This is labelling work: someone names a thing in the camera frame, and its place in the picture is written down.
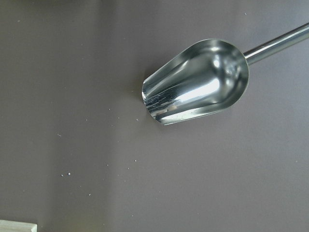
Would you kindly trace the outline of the metal scoop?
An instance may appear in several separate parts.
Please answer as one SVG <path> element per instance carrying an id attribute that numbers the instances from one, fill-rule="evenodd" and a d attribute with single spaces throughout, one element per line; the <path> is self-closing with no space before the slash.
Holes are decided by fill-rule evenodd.
<path id="1" fill-rule="evenodd" d="M 308 37 L 304 24 L 247 52 L 221 39 L 199 41 L 143 81 L 143 103 L 163 125 L 221 112 L 246 91 L 250 65 Z"/>

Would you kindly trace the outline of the bamboo cutting board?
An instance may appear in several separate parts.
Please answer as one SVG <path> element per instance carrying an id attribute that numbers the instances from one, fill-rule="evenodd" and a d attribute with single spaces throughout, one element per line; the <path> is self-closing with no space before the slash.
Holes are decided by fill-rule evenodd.
<path id="1" fill-rule="evenodd" d="M 1 219 L 0 232 L 37 232 L 37 224 Z"/>

